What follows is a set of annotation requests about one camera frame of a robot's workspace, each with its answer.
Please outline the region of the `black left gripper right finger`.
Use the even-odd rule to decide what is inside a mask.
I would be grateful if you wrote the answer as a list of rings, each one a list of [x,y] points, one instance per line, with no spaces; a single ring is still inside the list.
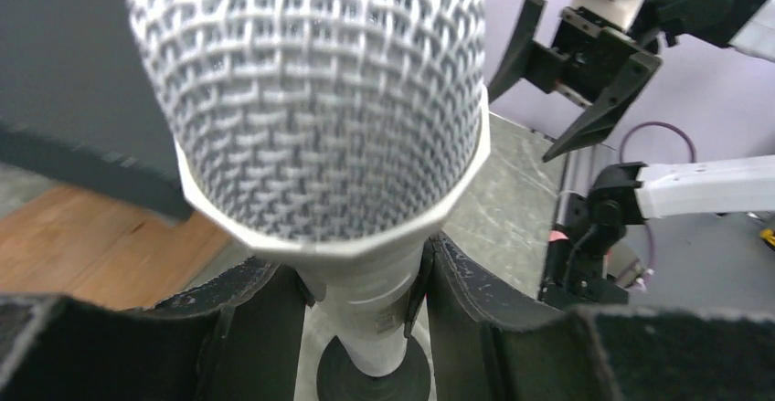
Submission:
[[[771,400],[774,319],[535,301],[440,233],[428,315],[440,400]]]

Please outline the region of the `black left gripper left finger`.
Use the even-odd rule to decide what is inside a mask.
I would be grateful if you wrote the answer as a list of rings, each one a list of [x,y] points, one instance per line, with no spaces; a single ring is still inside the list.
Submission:
[[[149,309],[1,298],[4,400],[291,400],[305,302],[293,269],[248,259]]]

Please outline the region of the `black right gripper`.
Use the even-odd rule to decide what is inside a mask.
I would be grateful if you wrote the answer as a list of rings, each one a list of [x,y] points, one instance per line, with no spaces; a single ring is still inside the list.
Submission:
[[[604,142],[662,60],[585,8],[564,8],[551,46],[534,44],[545,4],[545,0],[524,0],[487,89],[490,102],[510,90],[525,75],[533,49],[532,84],[588,107],[545,152],[542,160],[547,163]]]

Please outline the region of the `white microphone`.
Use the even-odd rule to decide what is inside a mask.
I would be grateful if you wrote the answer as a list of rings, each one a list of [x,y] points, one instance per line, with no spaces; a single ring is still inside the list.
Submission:
[[[127,0],[186,200],[404,360],[426,239],[489,156],[485,0]]]

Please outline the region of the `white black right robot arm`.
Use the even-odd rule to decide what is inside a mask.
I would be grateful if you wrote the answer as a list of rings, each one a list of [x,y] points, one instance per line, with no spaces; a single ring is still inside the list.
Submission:
[[[538,30],[549,41],[570,0],[546,0]],[[487,0],[489,72],[503,53],[522,0]],[[610,137],[629,159],[681,163],[692,141],[699,161],[774,151],[774,67],[763,59],[681,37]],[[746,214],[676,216],[633,228],[627,249],[653,261],[646,291],[634,304],[774,308],[774,253]]]

